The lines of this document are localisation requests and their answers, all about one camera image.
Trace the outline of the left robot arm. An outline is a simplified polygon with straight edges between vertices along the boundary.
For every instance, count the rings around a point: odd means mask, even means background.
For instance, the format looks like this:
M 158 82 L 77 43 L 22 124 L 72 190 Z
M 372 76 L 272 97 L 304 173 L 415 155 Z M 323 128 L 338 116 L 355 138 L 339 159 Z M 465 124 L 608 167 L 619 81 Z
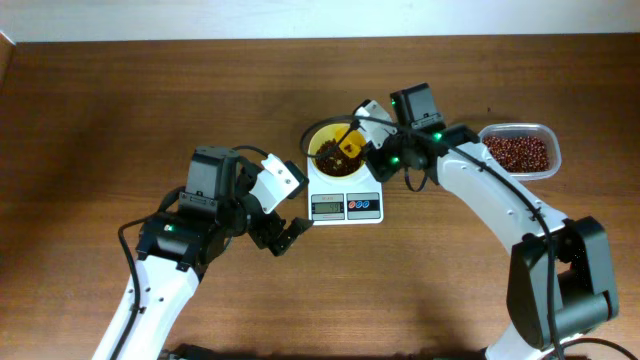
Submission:
M 249 235 L 258 248 L 281 256 L 312 227 L 308 219 L 287 222 L 276 211 L 307 187 L 301 169 L 274 154 L 255 164 L 242 150 L 197 147 L 185 185 L 135 221 L 138 243 L 124 250 L 130 278 L 95 358 L 158 358 L 210 263 L 233 239 Z

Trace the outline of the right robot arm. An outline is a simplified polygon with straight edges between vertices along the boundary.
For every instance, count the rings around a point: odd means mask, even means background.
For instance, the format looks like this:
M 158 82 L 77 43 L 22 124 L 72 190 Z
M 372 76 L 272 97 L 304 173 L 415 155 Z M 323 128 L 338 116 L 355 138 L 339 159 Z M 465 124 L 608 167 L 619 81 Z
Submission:
M 367 100 L 354 112 L 371 138 L 366 165 L 380 183 L 423 172 L 461 199 L 510 256 L 510 324 L 486 359 L 561 359 L 565 350 L 619 313 L 608 237 L 592 217 L 572 220 L 532 194 L 464 125 L 448 127 L 428 84 Z

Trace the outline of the yellow measuring scoop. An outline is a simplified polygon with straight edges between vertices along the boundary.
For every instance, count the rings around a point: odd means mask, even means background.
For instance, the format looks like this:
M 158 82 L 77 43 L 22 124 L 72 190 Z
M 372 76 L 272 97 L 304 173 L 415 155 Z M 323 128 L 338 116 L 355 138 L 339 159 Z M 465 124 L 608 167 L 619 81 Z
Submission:
M 348 126 L 338 128 L 334 133 L 334 140 L 336 141 L 340 151 L 351 159 L 357 158 L 361 154 L 362 149 L 366 146 L 364 136 L 358 130 L 351 130 Z M 343 146 L 349 143 L 357 145 L 359 150 L 352 153 L 345 152 Z

